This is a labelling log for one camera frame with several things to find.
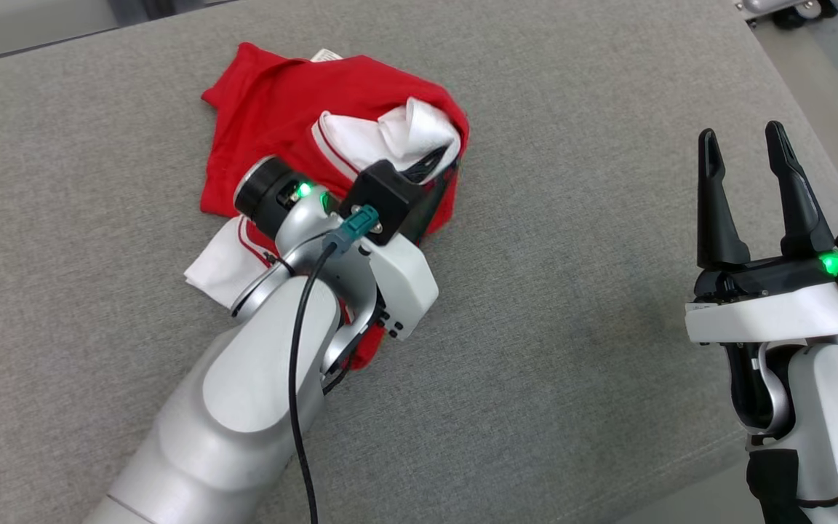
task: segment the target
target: floor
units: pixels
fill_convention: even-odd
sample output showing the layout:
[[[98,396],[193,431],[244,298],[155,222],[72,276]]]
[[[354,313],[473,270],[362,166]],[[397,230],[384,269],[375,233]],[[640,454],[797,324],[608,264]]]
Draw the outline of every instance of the floor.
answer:
[[[0,56],[114,27],[106,0],[0,0]]]
[[[838,170],[838,17],[792,32],[761,23],[754,32]],[[746,460],[739,443],[738,465],[657,501],[618,524],[764,522],[761,508],[746,484]]]

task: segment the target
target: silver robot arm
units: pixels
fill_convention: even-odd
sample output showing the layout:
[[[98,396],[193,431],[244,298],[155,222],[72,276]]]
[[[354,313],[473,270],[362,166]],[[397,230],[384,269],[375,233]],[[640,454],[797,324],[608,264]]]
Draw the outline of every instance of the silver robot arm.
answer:
[[[287,370],[305,275],[343,219],[339,202],[279,159],[247,173],[236,206],[275,237],[275,263],[233,306],[240,325],[219,335],[161,409],[147,438],[84,524],[240,524],[294,452]],[[396,233],[364,237],[329,258],[313,284],[300,332],[296,392],[305,431],[323,405],[323,381],[367,328],[385,322],[408,338],[438,298],[425,256]],[[339,298],[350,321],[341,322]]]
[[[749,488],[766,524],[838,524],[838,238],[784,128],[765,130],[785,219],[782,255],[752,261],[722,190],[712,130],[701,133],[691,341],[725,348],[749,433]]]

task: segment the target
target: gray fabric surface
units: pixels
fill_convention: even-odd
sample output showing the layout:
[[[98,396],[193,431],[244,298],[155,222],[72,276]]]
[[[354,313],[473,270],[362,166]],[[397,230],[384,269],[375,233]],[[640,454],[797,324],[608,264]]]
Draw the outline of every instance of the gray fabric surface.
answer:
[[[755,256],[782,236],[768,119],[836,231],[838,176],[732,6],[246,0],[0,60],[0,522],[82,520],[232,325],[182,272],[223,222],[199,94],[244,40],[369,54],[472,125],[438,303],[306,438],[323,520],[608,522],[738,458],[725,359],[682,321],[696,136]],[[260,521],[305,519],[290,467]]]

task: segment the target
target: black strap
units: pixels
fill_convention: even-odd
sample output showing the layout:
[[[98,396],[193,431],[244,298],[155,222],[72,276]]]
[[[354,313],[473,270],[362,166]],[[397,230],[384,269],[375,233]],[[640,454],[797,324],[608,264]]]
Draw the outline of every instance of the black strap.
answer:
[[[439,166],[439,162],[445,157],[445,152],[448,151],[448,146],[436,147],[428,155],[423,156],[419,162],[412,164],[402,170],[400,175],[406,177],[406,180],[412,183],[422,183],[429,175],[435,172],[435,168]]]
[[[399,234],[405,236],[410,242],[419,245],[420,239],[426,235],[426,229],[439,211],[439,205],[445,199],[448,186],[455,182],[458,172],[458,159],[455,159],[444,172],[441,172],[434,179],[426,183],[428,193],[422,202],[410,211],[409,215],[399,226]]]
[[[797,450],[761,450],[749,454],[746,482],[762,505],[765,524],[810,524],[797,501]]]

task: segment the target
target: green led light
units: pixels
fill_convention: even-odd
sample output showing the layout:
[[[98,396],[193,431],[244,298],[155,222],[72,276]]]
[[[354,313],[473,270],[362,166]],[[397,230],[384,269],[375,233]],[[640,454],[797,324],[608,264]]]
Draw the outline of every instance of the green led light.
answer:
[[[828,251],[819,255],[826,271],[832,275],[838,275],[838,251]]]
[[[309,193],[312,193],[312,186],[306,182],[300,183],[299,188],[296,188],[296,196],[301,199]]]

